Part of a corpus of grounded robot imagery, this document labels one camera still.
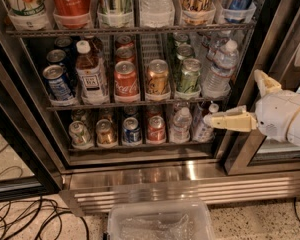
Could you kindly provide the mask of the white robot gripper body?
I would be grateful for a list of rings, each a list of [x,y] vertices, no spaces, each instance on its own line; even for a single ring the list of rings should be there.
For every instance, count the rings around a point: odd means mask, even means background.
[[[263,96],[255,113],[259,131],[279,142],[300,142],[300,94],[281,90]]]

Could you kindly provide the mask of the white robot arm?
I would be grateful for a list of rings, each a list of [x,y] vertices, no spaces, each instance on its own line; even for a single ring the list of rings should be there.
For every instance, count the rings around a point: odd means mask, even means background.
[[[254,79],[261,95],[254,112],[243,105],[207,115],[204,122],[212,128],[237,132],[258,129],[271,139],[300,147],[300,93],[283,90],[262,70],[254,71]]]

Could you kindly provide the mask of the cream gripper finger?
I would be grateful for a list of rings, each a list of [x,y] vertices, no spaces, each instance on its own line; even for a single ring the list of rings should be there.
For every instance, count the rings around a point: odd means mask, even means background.
[[[254,71],[254,79],[258,86],[261,96],[265,96],[270,93],[278,92],[282,89],[282,86],[275,79],[269,77],[262,70]]]
[[[226,129],[237,132],[250,132],[257,128],[255,114],[248,112],[245,105],[224,112],[206,115],[204,122],[215,129]]]

